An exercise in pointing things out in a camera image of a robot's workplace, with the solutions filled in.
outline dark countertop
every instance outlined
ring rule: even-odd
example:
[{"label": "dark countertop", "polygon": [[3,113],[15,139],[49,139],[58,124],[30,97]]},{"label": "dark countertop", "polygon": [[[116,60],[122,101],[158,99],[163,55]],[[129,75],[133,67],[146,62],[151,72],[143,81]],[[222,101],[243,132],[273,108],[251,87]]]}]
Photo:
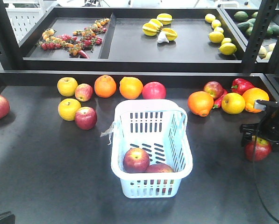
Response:
[{"label": "dark countertop", "polygon": [[[82,103],[98,114],[96,127],[83,131],[59,117],[62,97],[55,86],[6,83],[1,90],[11,112],[0,121],[0,213],[12,211],[16,224],[275,223],[260,204],[252,163],[240,146],[239,126],[259,122],[263,112],[234,116],[212,110],[205,118],[193,115],[187,98],[209,78],[214,77],[189,77],[189,86],[196,88],[167,91],[167,99],[188,115],[193,170],[182,179],[175,197],[155,199],[123,195],[110,168],[108,137],[99,137],[124,100],[118,92]],[[256,171],[262,197],[279,218],[279,153],[256,163]]]}]

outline garlic bulb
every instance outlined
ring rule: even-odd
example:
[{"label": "garlic bulb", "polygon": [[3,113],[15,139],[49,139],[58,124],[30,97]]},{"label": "garlic bulb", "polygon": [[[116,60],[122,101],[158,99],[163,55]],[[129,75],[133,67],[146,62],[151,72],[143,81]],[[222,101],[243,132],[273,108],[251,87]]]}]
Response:
[{"label": "garlic bulb", "polygon": [[166,37],[166,35],[165,35],[165,32],[161,31],[161,32],[159,33],[157,42],[158,42],[158,43],[163,43],[163,42],[169,43],[169,40],[167,39],[167,37]]}]

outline yellow apple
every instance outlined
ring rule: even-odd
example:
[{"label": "yellow apple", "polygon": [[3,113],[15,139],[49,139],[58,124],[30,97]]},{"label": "yellow apple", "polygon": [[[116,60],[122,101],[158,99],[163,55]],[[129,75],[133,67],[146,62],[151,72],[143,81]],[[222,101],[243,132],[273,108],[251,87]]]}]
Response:
[{"label": "yellow apple", "polygon": [[75,120],[76,111],[81,108],[81,103],[72,98],[67,98],[61,101],[58,105],[59,116],[67,121]]},{"label": "yellow apple", "polygon": [[245,108],[244,98],[235,92],[228,93],[222,99],[222,109],[228,114],[239,114]]},{"label": "yellow apple", "polygon": [[63,77],[57,82],[58,92],[64,97],[73,96],[77,86],[78,83],[73,77]]}]

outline avocado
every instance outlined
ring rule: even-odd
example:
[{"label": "avocado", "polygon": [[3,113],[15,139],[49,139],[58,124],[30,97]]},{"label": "avocado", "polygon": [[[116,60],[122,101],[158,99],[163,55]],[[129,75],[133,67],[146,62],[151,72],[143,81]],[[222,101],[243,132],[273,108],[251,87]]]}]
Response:
[{"label": "avocado", "polygon": [[255,24],[255,21],[256,21],[255,18],[251,18],[251,19],[247,20],[247,22],[250,22],[250,23],[252,23],[252,24]]},{"label": "avocado", "polygon": [[248,19],[248,14],[244,11],[238,11],[238,12],[235,13],[234,19],[237,22],[244,22]]},{"label": "avocado", "polygon": [[250,37],[251,32],[252,32],[252,27],[249,27],[249,28],[245,31],[245,35],[248,36],[248,37]]},{"label": "avocado", "polygon": [[258,15],[258,12],[254,12],[254,13],[251,15],[251,17],[255,19],[255,18],[257,17],[257,15]]},{"label": "avocado", "polygon": [[250,23],[249,22],[240,22],[237,24],[237,27],[239,28],[239,30],[241,32],[244,33],[250,27]]},{"label": "avocado", "polygon": [[273,31],[273,35],[275,35],[275,36],[279,36],[279,25],[272,25],[271,26],[271,29],[272,29],[272,31]]},{"label": "avocado", "polygon": [[266,37],[271,37],[271,36],[272,36],[272,34],[273,34],[273,30],[272,30],[272,28],[271,28],[271,27],[268,27],[268,28],[267,28]]}]

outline black tray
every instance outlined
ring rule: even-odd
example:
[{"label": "black tray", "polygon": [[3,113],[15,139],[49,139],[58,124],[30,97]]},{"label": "black tray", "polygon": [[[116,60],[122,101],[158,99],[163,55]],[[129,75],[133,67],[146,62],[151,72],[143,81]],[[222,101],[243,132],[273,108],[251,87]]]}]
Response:
[{"label": "black tray", "polygon": [[[223,9],[223,13],[224,15],[226,16],[227,18],[227,21],[228,23],[230,24],[229,26],[232,26],[233,29],[238,33],[238,35],[240,36],[240,39],[243,41],[244,45],[247,46],[248,44],[248,37],[246,37],[240,30],[239,28],[237,27],[237,24],[239,22],[235,21],[234,20],[234,14],[238,11],[245,11],[249,18],[251,18],[251,15],[254,13],[254,12],[257,12],[258,10],[257,9],[246,9],[246,8],[224,8]],[[274,15],[273,15],[273,19],[271,20],[270,22],[270,26],[274,25],[274,24],[277,24],[279,25],[279,9],[275,9],[273,11]],[[276,43],[277,42],[277,37],[276,36],[271,36],[269,38],[265,38],[263,40],[263,43],[262,45],[266,48],[266,50],[268,51],[268,45],[271,44],[271,43]],[[261,59],[261,58],[257,58],[257,62],[264,62],[264,63],[267,63],[268,60],[266,59]]]},{"label": "black tray", "polygon": [[[57,105],[63,99],[56,83],[64,76],[93,85],[109,74],[118,83],[125,75],[145,84],[161,81],[167,99],[188,115],[187,136],[193,170],[173,198],[128,199],[110,168],[111,146],[100,138],[114,119],[116,105],[125,99],[93,97],[83,106],[96,109],[96,127],[83,131],[62,120]],[[187,107],[190,93],[210,80],[228,88],[243,77],[279,95],[263,74],[238,73],[119,73],[119,72],[0,72],[0,94],[11,112],[0,120],[0,213],[10,210],[17,224],[42,223],[262,223],[273,224],[261,207],[253,182],[252,163],[240,146],[242,123],[256,123],[265,112],[228,115],[221,109],[208,117],[193,115]],[[260,191],[268,208],[279,218],[279,153],[256,164]]]},{"label": "black tray", "polygon": [[[178,33],[176,41],[157,44],[157,37],[142,32],[142,26],[159,13],[170,13],[171,27]],[[208,39],[211,25],[207,13],[222,22],[224,34],[237,46],[232,56],[222,55],[219,44]],[[36,47],[47,28],[56,35],[83,30],[96,19],[108,17],[108,31],[102,34],[102,45],[87,51],[90,59],[70,58],[64,49],[43,51]],[[221,9],[151,9],[151,8],[67,8],[54,7],[20,42],[24,64],[28,70],[96,70],[153,72],[238,72],[245,46],[232,27],[228,27]]]}]

